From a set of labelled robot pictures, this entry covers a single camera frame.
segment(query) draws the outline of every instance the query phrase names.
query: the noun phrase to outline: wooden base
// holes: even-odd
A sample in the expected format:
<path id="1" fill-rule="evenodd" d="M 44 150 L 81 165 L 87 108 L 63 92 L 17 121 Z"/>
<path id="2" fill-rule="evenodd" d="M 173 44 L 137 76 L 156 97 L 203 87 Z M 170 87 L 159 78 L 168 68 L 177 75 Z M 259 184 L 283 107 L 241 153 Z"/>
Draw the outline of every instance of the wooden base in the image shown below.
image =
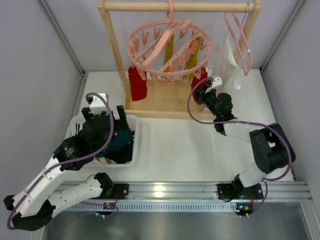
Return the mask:
<path id="1" fill-rule="evenodd" d="M 147 97 L 143 100 L 132 101 L 131 98 L 124 97 L 126 114 L 140 118 L 191 119 L 187 111 L 190 84 L 176 81 L 175 87 L 171 87 L 166 81 L 159 80 L 159 85 L 156 86 L 152 80 L 147 80 L 147 88 Z M 204 109 L 204 105 L 198 105 L 191 99 L 190 110 L 197 119 L 213 120 L 214 116 L 204 113 Z"/>

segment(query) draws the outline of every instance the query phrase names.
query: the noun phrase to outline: metal grille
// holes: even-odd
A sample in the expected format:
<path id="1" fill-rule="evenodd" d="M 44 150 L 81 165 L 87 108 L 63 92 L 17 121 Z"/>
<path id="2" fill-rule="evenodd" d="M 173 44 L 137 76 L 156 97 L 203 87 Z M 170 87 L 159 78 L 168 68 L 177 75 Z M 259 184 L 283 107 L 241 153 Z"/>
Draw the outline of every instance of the metal grille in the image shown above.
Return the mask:
<path id="1" fill-rule="evenodd" d="M 211 203 L 211 202 L 118 202 L 120 212 L 239 212 L 236 203 Z M 103 206 L 76 204 L 67 211 L 111 211 Z"/>

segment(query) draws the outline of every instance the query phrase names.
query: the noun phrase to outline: red cloth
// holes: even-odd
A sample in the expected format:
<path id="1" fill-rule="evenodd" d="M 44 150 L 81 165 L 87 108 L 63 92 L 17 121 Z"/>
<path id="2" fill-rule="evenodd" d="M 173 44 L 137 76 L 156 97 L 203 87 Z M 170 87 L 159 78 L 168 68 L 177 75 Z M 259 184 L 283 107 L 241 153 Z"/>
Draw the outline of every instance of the red cloth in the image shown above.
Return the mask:
<path id="1" fill-rule="evenodd" d="M 147 80 L 143 80 L 138 73 L 136 67 L 129 67 L 129 81 L 131 86 L 131 99 L 132 101 L 139 101 L 147 97 Z"/>
<path id="2" fill-rule="evenodd" d="M 201 76 L 200 76 L 199 79 L 194 76 L 193 79 L 192 79 L 192 83 L 191 83 L 191 89 L 193 89 L 193 88 L 197 85 L 197 83 L 199 83 L 202 79 L 205 79 L 205 78 L 207 78 L 207 77 L 208 77 L 208 73 L 207 73 L 207 72 L 201 73 Z M 204 81 L 203 83 L 201 83 L 201 84 L 197 87 L 197 89 L 200 89 L 200 88 L 202 88 L 202 87 L 205 86 L 205 85 L 207 85 L 207 82 L 206 82 L 206 81 Z M 193 100 L 197 103 L 198 101 L 197 101 L 197 98 L 196 98 L 195 93 L 193 93 L 192 96 L 193 96 Z"/>

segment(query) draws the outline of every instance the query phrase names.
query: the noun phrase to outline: gray floor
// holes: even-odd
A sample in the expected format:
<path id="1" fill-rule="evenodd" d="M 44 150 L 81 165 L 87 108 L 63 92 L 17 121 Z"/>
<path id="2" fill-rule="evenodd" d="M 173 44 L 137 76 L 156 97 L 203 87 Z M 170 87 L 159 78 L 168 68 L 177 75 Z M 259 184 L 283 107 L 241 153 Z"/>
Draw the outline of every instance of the gray floor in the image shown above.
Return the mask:
<path id="1" fill-rule="evenodd" d="M 43 240 L 308 240 L 299 204 L 265 204 L 249 219 L 233 213 L 121 212 L 102 219 L 62 212 Z"/>

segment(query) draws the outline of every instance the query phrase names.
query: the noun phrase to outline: wooden rod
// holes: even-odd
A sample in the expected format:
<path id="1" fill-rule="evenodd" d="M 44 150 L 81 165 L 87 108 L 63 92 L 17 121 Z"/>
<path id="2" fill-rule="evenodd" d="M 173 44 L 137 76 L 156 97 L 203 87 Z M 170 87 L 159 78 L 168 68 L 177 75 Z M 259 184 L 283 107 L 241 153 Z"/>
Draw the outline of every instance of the wooden rod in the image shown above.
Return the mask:
<path id="1" fill-rule="evenodd" d="M 121 79 L 121 84 L 123 87 L 124 94 L 126 95 L 127 98 L 131 98 L 130 85 L 127 84 L 128 80 L 127 80 L 127 76 L 125 73 L 124 64 L 121 59 L 121 54 L 120 54 L 114 26 L 112 25 L 110 13 L 103 8 L 103 3 L 106 3 L 105 0 L 103 0 L 103 1 L 98 0 L 98 9 L 99 9 L 102 21 L 103 21 L 105 31 L 109 37 L 109 41 L 110 41 L 110 44 L 112 47 L 112 52 L 113 52 L 113 56 L 114 56 L 114 60 L 115 60 L 115 65 L 116 65 L 116 68 L 119 72 L 119 76 Z"/>
<path id="2" fill-rule="evenodd" d="M 166 2 L 104 2 L 106 11 L 118 12 L 168 12 Z M 218 2 L 176 2 L 173 3 L 175 12 L 216 12 L 216 13 L 251 13 L 254 4 L 249 3 L 218 3 Z"/>
<path id="3" fill-rule="evenodd" d="M 256 20 L 258 18 L 258 15 L 259 15 L 259 12 L 261 9 L 261 0 L 253 0 L 253 5 L 254 5 L 254 9 L 252 12 L 250 12 L 248 14 L 248 17 L 246 18 L 245 24 L 243 26 L 243 33 L 244 33 L 247 40 L 249 39 L 251 32 L 254 29 Z M 242 36 L 240 37 L 238 44 L 239 44 L 241 51 L 243 52 L 246 45 L 245 45 L 245 41 Z M 239 53 L 238 49 L 235 50 L 233 56 L 234 56 L 236 63 L 238 64 L 241 60 L 240 53 Z"/>

